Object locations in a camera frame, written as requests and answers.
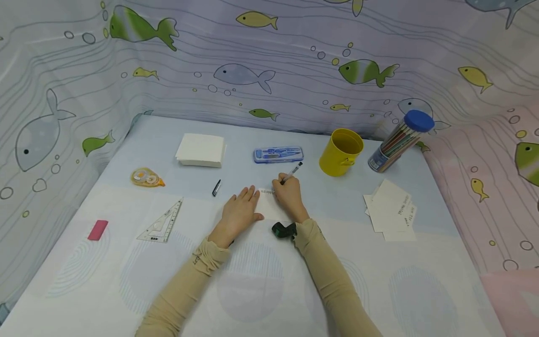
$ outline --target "hand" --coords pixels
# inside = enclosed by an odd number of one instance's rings
[[[281,185],[281,180],[286,176],[286,173],[279,173],[279,179],[272,181],[275,196],[285,211],[292,217],[292,220],[302,223],[310,217],[307,214],[307,209],[303,206],[303,201],[301,201],[300,181],[292,176],[284,185]]]
[[[255,213],[260,191],[254,192],[254,186],[244,187],[236,197],[234,194],[223,208],[223,216],[217,223],[208,241],[213,241],[218,247],[228,248],[238,235],[255,221],[264,220],[264,216]]]

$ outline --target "beige long-sleeve shirt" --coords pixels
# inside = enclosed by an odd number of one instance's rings
[[[297,225],[294,243],[303,255],[322,302],[341,337],[381,337],[358,297],[350,277],[312,219]],[[201,297],[214,270],[229,257],[205,238],[169,281],[142,319],[135,337],[176,337]]]

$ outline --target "table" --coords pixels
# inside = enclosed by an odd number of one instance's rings
[[[174,154],[184,133],[225,138],[221,169],[185,167]],[[152,298],[207,235],[224,202],[246,185],[270,188],[294,164],[255,164],[257,147],[300,145],[296,176],[304,203],[347,269],[364,307],[386,337],[505,336],[444,200],[419,149],[386,173],[367,165],[379,142],[365,141],[343,177],[325,175],[318,159],[329,139],[215,123],[142,116],[75,214],[4,325],[4,336],[132,336]],[[131,184],[149,167],[165,187]],[[362,195],[388,178],[412,195],[416,242],[385,242],[364,213]],[[217,197],[211,192],[217,181]],[[180,197],[167,244],[135,238]],[[109,226],[86,240],[97,219]],[[327,336],[308,270],[293,244],[263,221],[231,247],[183,336]]]

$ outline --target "black pen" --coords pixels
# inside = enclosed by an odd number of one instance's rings
[[[284,185],[286,181],[290,179],[294,175],[294,173],[296,173],[296,171],[300,169],[300,166],[302,165],[303,165],[303,162],[300,162],[298,166],[294,167],[294,169],[290,171],[290,173],[281,180],[281,185]]]
[[[221,179],[219,179],[219,181],[213,188],[213,192],[211,193],[214,197],[217,196],[217,191],[219,190],[219,187],[221,187]]]

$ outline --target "yellow pen holder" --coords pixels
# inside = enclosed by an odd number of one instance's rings
[[[363,150],[363,139],[352,130],[337,129],[333,131],[328,144],[319,160],[325,174],[340,177],[345,174]]]

